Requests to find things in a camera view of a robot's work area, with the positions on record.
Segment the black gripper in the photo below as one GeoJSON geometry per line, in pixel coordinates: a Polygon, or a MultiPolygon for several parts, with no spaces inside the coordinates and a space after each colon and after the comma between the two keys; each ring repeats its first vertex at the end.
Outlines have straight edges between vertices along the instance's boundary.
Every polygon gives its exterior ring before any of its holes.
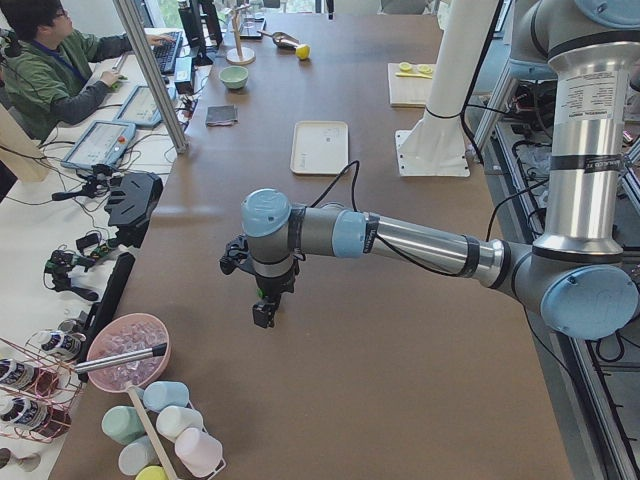
{"type": "Polygon", "coordinates": [[[259,298],[252,307],[254,324],[273,328],[275,306],[279,305],[283,293],[294,292],[295,279],[299,274],[298,258],[289,254],[274,264],[261,263],[251,255],[247,237],[239,235],[226,245],[219,266],[225,275],[239,269],[254,277],[259,298]]]}

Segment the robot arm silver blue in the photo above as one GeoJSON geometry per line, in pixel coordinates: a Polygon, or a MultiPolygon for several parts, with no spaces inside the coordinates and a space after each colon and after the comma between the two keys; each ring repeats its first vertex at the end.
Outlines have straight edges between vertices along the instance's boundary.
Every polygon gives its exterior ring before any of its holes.
{"type": "Polygon", "coordinates": [[[253,319],[265,328],[294,288],[300,255],[374,253],[476,279],[567,336],[611,335],[639,308],[612,234],[625,96],[638,58],[635,1],[518,3],[512,61],[548,65],[557,76],[545,226],[532,244],[481,241],[339,205],[293,204],[261,189],[242,203],[243,232],[227,245],[221,270],[255,278],[261,298],[253,319]]]}

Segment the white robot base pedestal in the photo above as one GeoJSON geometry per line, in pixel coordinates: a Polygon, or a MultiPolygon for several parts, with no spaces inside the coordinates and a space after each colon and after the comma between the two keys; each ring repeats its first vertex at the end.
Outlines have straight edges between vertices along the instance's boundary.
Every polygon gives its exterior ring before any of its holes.
{"type": "Polygon", "coordinates": [[[404,177],[470,175],[462,128],[463,110],[493,38],[502,3],[453,1],[424,114],[410,130],[396,132],[399,174],[404,177]]]}

